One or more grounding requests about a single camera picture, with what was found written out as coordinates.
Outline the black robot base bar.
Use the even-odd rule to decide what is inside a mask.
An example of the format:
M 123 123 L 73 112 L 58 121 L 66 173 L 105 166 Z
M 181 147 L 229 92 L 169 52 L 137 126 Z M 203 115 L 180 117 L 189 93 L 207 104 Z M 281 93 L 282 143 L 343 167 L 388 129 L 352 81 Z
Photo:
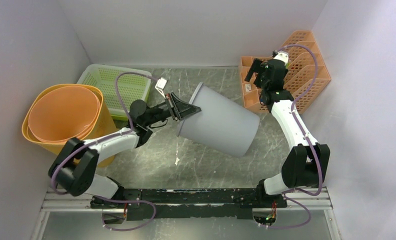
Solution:
M 286 208 L 287 201 L 280 195 L 268 195 L 259 186 L 255 188 L 195 188 L 158 189 L 126 188 L 114 196 L 115 202 L 93 197 L 92 209 L 109 210 L 116 216 L 126 214 L 127 221 L 186 218 L 236 217 L 254 219 L 257 209 Z

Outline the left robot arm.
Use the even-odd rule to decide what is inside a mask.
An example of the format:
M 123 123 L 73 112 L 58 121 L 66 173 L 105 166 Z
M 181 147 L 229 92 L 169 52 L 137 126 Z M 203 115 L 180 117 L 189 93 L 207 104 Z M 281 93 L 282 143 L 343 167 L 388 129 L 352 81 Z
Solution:
M 73 137 L 65 143 L 48 171 L 51 187 L 60 195 L 99 196 L 110 207 L 120 207 L 125 200 L 122 187 L 115 180 L 96 174 L 98 164 L 118 153 L 144 145 L 153 133 L 153 124 L 169 118 L 181 121 L 199 112 L 200 107 L 181 100 L 172 92 L 153 107 L 141 99 L 135 100 L 130 105 L 127 127 L 89 140 Z

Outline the yellow slotted waste basket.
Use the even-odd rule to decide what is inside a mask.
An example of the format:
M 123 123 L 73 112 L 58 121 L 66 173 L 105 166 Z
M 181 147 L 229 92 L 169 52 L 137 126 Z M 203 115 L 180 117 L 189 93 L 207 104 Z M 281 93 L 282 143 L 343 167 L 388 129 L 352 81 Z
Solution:
M 94 86 L 77 84 L 95 93 L 100 102 L 100 108 L 97 117 L 95 118 L 92 125 L 85 131 L 85 133 L 81 133 L 79 136 L 72 137 L 67 141 L 57 143 L 42 142 L 32 134 L 28 126 L 28 117 L 34 104 L 36 104 L 38 100 L 40 100 L 45 94 L 51 92 L 52 90 L 73 85 L 75 84 L 57 84 L 43 90 L 30 106 L 21 126 L 21 133 L 27 141 L 57 155 L 57 161 L 59 163 L 62 162 L 64 158 L 68 158 L 69 162 L 77 164 L 82 155 L 87 151 L 87 143 L 95 143 L 95 141 L 100 137 L 112 134 L 117 130 L 110 116 L 110 111 L 104 101 L 102 92 Z

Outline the grey plastic bucket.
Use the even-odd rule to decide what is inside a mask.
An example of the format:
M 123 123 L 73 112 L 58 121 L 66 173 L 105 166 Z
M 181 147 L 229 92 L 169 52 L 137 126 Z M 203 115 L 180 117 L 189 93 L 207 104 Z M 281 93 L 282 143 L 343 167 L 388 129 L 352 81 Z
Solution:
M 200 82 L 189 103 L 201 111 L 180 121 L 177 135 L 233 157 L 243 157 L 260 117 Z

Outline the peach capybara plastic bucket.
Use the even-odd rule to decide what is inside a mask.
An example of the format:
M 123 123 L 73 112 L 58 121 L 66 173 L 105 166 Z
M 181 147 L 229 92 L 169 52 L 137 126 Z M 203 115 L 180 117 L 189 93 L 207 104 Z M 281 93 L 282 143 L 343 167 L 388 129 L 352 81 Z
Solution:
M 91 90 L 76 84 L 59 87 L 34 104 L 28 127 L 42 142 L 62 143 L 85 133 L 99 109 L 100 101 Z

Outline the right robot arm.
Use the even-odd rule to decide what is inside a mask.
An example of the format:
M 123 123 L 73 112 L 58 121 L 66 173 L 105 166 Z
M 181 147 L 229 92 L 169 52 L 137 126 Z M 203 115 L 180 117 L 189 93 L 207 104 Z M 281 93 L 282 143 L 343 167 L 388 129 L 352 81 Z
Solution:
M 263 189 L 256 193 L 256 202 L 268 207 L 275 195 L 294 190 L 304 192 L 304 187 L 315 187 L 317 196 L 322 191 L 329 162 L 330 149 L 320 144 L 305 126 L 296 108 L 292 94 L 284 89 L 284 78 L 288 73 L 286 63 L 280 59 L 263 61 L 254 59 L 245 77 L 260 88 L 259 102 L 279 123 L 290 152 L 280 166 L 280 172 L 263 181 Z

